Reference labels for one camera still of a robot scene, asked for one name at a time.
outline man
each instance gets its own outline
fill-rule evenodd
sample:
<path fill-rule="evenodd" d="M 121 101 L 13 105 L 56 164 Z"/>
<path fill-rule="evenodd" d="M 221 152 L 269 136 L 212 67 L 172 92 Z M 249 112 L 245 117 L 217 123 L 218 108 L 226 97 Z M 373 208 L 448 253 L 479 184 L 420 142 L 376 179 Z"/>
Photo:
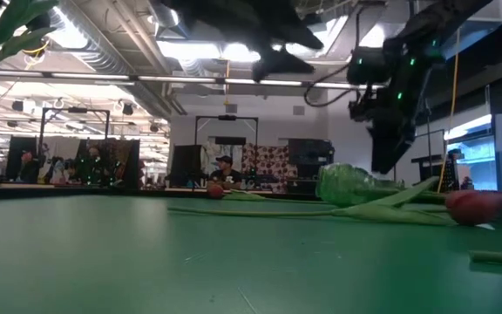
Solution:
<path fill-rule="evenodd" d="M 23 151 L 21 156 L 21 168 L 18 172 L 17 182 L 36 184 L 38 178 L 39 163 L 32 157 L 31 151 Z"/>
<path fill-rule="evenodd" d="M 210 188 L 214 185 L 220 185 L 225 190 L 239 189 L 241 187 L 241 173 L 232 169 L 234 161 L 229 156 L 216 158 L 220 170 L 216 170 L 210 174 L 210 179 L 207 186 Z"/>

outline ceiling duct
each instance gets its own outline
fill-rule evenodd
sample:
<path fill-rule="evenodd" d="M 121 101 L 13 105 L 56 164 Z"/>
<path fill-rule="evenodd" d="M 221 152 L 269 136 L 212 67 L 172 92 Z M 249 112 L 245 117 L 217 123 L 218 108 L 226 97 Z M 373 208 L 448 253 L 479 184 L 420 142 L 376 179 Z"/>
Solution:
<path fill-rule="evenodd" d="M 51 24 L 63 29 L 70 22 L 86 39 L 88 44 L 82 50 L 87 53 L 77 53 L 75 56 L 101 74 L 134 74 L 134 69 L 123 59 L 108 39 L 102 35 L 96 25 L 72 1 L 61 0 L 59 7 L 51 11 Z M 147 112 L 154 116 L 169 117 L 172 107 L 178 114 L 184 114 L 182 108 L 177 108 L 169 100 L 156 96 L 144 84 L 136 82 L 134 85 L 119 88 L 132 94 Z"/>
<path fill-rule="evenodd" d="M 163 31 L 168 29 L 187 38 L 187 30 L 183 23 L 180 23 L 180 19 L 174 10 L 166 7 L 164 4 L 160 3 L 159 0 L 150 0 L 150 11 L 154 17 L 155 23 L 159 25 L 159 33 L 156 34 L 158 37 L 160 34 L 160 29 Z M 179 60 L 181 69 L 187 76 L 193 77 L 203 77 L 206 76 L 205 69 L 199 59 L 185 59 Z"/>

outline wall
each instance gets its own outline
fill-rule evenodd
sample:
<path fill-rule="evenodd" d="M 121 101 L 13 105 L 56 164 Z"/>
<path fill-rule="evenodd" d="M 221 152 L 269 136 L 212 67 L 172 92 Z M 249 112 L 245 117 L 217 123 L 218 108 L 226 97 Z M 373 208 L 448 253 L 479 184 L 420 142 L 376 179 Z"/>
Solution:
<path fill-rule="evenodd" d="M 192 145 L 194 141 L 195 115 L 218 116 L 226 114 L 224 97 L 208 96 L 205 99 L 189 95 L 178 96 L 178 101 L 190 113 L 187 116 L 172 118 L 171 142 L 174 145 Z M 326 108 L 305 108 L 304 116 L 293 116 L 293 106 L 305 106 L 301 97 L 263 97 L 231 96 L 230 103 L 238 105 L 239 117 L 259 118 L 259 145 L 277 146 L 284 139 L 302 138 L 326 140 Z M 248 125 L 243 120 L 218 121 L 201 119 L 197 143 L 202 144 L 209 137 L 234 136 L 246 137 L 254 143 L 254 121 Z"/>
<path fill-rule="evenodd" d="M 340 92 L 328 90 L 328 99 L 333 99 Z M 301 97 L 263 97 L 233 96 L 229 102 L 239 105 L 238 116 L 258 117 L 259 144 L 278 146 L 283 139 L 307 138 L 330 140 L 335 147 L 335 162 L 348 163 L 366 170 L 371 169 L 371 137 L 367 131 L 369 123 L 358 123 L 349 117 L 348 104 L 355 99 L 355 94 L 344 96 L 336 103 L 324 108 L 305 107 L 304 116 L 293 116 L 293 106 L 304 106 Z M 194 137 L 194 115 L 225 114 L 224 97 L 208 96 L 200 99 L 196 96 L 179 95 L 178 100 L 191 113 L 189 116 L 172 118 L 172 145 L 192 145 Z M 489 113 L 486 106 L 479 106 L 461 113 L 456 113 L 452 119 L 452 127 L 460 126 L 473 119 Z M 254 122 L 249 125 L 255 128 Z M 430 123 L 430 130 L 449 129 L 449 119 L 439 119 Z M 427 126 L 417 128 L 418 134 L 427 133 Z M 211 119 L 203 126 L 197 136 L 201 144 L 214 136 L 246 137 L 248 142 L 254 142 L 254 132 L 241 121 L 218 121 Z M 442 154 L 444 142 L 440 133 L 431 135 L 431 153 Z M 414 142 L 411 149 L 397 163 L 397 179 L 404 180 L 407 185 L 419 181 L 417 164 L 411 159 L 427 156 L 427 136 L 422 136 Z M 379 177 L 393 179 L 393 172 Z"/>
<path fill-rule="evenodd" d="M 334 98 L 340 91 L 329 91 L 329 99 Z M 355 95 L 347 95 L 328 108 L 329 115 L 329 140 L 335 147 L 335 162 L 349 163 L 355 167 L 361 167 L 370 171 L 371 169 L 371 137 L 367 131 L 368 123 L 357 123 L 349 117 L 348 103 L 355 100 Z M 452 118 L 452 127 L 460 126 L 473 119 L 482 117 L 489 113 L 487 106 L 478 106 L 470 110 L 456 113 Z M 430 132 L 449 129 L 450 119 L 439 119 L 430 123 Z M 412 144 L 410 150 L 398 161 L 397 180 L 404 180 L 406 185 L 419 182 L 418 164 L 412 164 L 411 160 L 429 155 L 429 143 L 427 126 L 419 126 L 417 134 L 419 136 Z M 444 140 L 441 133 L 431 135 L 431 154 L 444 153 Z M 386 175 L 376 174 L 380 178 L 393 179 L 393 171 Z"/>
<path fill-rule="evenodd" d="M 328 98 L 333 99 L 342 91 L 329 90 Z M 335 162 L 348 163 L 366 170 L 371 169 L 371 137 L 367 123 L 358 123 L 349 117 L 348 104 L 356 95 L 342 97 L 328 106 L 329 140 L 335 147 Z"/>

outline lamp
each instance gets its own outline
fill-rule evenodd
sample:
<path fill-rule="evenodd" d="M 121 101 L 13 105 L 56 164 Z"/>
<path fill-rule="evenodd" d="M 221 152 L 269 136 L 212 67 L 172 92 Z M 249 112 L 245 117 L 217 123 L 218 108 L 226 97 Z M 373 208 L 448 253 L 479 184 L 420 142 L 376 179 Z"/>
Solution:
<path fill-rule="evenodd" d="M 14 111 L 22 112 L 24 109 L 24 102 L 22 102 L 20 100 L 15 100 L 15 101 L 13 101 L 13 104 L 10 107 Z"/>
<path fill-rule="evenodd" d="M 151 123 L 150 132 L 157 133 L 159 131 L 159 125 L 156 122 Z"/>
<path fill-rule="evenodd" d="M 121 111 L 124 115 L 132 115 L 133 109 L 132 104 L 126 103 L 123 105 L 123 110 Z"/>

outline green leaf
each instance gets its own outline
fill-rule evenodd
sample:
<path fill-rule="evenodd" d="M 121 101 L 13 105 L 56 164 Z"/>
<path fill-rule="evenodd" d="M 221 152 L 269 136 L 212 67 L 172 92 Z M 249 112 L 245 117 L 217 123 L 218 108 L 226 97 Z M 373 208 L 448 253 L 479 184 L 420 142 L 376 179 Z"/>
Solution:
<path fill-rule="evenodd" d="M 17 23 L 26 14 L 31 0 L 11 0 L 0 16 L 0 44 L 13 36 Z"/>
<path fill-rule="evenodd" d="M 0 62 L 8 57 L 14 56 L 22 49 L 32 47 L 40 42 L 46 34 L 55 30 L 55 27 L 46 27 L 35 30 L 30 33 L 23 33 L 21 36 L 15 36 L 9 39 L 0 51 Z"/>
<path fill-rule="evenodd" d="M 382 199 L 369 202 L 369 204 L 375 205 L 387 205 L 398 207 L 406 202 L 411 201 L 416 196 L 422 194 L 425 190 L 430 188 L 435 182 L 439 180 L 438 177 L 432 177 L 427 179 L 413 188 L 408 188 L 402 192 L 398 192 L 395 195 L 387 196 Z"/>
<path fill-rule="evenodd" d="M 34 17 L 37 17 L 58 5 L 58 0 L 43 0 L 43 1 L 33 1 L 26 12 L 26 14 L 21 18 L 18 23 L 18 27 L 26 25 Z"/>
<path fill-rule="evenodd" d="M 416 210 L 399 210 L 391 206 L 377 205 L 373 202 L 350 208 L 332 210 L 332 215 L 373 222 L 413 223 L 437 226 L 453 226 L 456 223 L 448 217 Z"/>
<path fill-rule="evenodd" d="M 56 0 L 11 0 L 0 17 L 0 44 L 10 40 L 17 28 L 47 12 L 57 3 Z"/>
<path fill-rule="evenodd" d="M 265 197 L 243 191 L 232 190 L 231 194 L 225 195 L 222 200 L 226 201 L 265 201 Z"/>

